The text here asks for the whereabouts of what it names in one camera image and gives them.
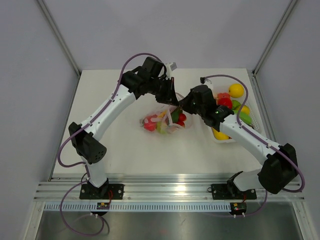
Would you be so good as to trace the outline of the green pear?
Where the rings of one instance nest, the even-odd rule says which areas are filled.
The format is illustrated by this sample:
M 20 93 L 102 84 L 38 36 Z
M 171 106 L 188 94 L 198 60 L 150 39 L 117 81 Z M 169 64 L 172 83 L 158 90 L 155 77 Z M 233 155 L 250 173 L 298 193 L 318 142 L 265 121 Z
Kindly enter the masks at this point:
M 166 124 L 162 124 L 161 122 L 158 122 L 157 125 L 156 125 L 156 131 L 159 133 L 159 134 L 167 134 L 167 125 Z

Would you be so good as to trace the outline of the clear pink zip top bag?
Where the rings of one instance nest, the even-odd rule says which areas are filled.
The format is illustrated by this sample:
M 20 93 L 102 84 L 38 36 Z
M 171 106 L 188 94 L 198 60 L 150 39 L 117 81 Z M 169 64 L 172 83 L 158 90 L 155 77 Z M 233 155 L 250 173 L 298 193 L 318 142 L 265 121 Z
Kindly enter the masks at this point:
M 175 110 L 176 108 L 181 108 L 181 107 L 168 105 L 168 104 L 160 104 L 158 107 L 153 109 L 151 112 L 147 113 L 145 116 L 143 116 L 139 120 L 140 127 L 144 129 L 144 119 L 145 119 L 145 117 L 156 115 L 156 118 L 152 118 L 151 120 L 153 122 L 156 122 L 156 124 L 158 122 L 161 122 L 163 125 L 166 124 L 167 125 L 167 127 L 166 127 L 167 134 L 173 134 L 176 131 L 182 131 L 182 130 L 185 130 L 185 129 L 189 129 L 193 125 L 193 117 L 192 117 L 192 115 L 190 113 L 187 113 L 184 110 L 183 110 L 183 113 L 187 117 L 187 119 L 185 121 L 185 127 L 181 127 L 178 124 L 174 124 L 172 122 L 171 112 L 173 110 Z

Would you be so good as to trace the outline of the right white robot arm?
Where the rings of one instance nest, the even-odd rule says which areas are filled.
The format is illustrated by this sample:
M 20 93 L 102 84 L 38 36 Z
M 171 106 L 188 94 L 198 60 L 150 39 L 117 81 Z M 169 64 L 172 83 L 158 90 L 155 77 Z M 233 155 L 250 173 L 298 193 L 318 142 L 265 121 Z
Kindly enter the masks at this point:
M 261 169 L 240 171 L 230 177 L 226 189 L 230 197 L 239 198 L 250 189 L 277 194 L 298 175 L 297 155 L 292 145 L 280 145 L 240 123 L 231 109 L 217 105 L 206 85 L 192 88 L 179 101 L 179 106 L 187 113 L 199 115 L 207 126 L 231 137 L 262 165 Z

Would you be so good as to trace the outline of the white plastic fruit basket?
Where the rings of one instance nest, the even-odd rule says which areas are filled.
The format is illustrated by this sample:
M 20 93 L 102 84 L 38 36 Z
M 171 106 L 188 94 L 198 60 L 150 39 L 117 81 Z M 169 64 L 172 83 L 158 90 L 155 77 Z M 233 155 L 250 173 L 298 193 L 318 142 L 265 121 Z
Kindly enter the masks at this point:
M 211 80 L 207 79 L 204 84 L 211 89 L 217 105 L 226 106 L 231 109 L 235 115 L 237 115 L 246 97 L 245 88 L 241 83 L 217 85 L 213 84 Z M 249 100 L 247 100 L 245 105 L 242 107 L 239 118 L 250 128 L 257 130 L 258 132 L 260 131 L 259 124 L 256 120 L 256 115 L 249 105 Z M 231 137 L 225 135 L 224 133 L 219 133 L 212 127 L 209 127 L 208 131 L 211 139 L 217 144 L 235 142 Z

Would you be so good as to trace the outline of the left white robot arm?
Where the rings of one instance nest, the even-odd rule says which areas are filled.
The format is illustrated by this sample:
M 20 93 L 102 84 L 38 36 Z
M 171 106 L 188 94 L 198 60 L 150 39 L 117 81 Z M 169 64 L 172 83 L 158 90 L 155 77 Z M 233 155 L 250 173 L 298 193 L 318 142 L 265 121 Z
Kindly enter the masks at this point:
M 90 193 L 97 199 L 108 194 L 108 178 L 103 167 L 107 148 L 100 142 L 113 121 L 139 97 L 152 94 L 158 103 L 177 106 L 172 72 L 175 62 L 164 64 L 148 56 L 142 65 L 121 71 L 119 83 L 110 97 L 86 120 L 69 127 L 71 144 L 85 163 Z

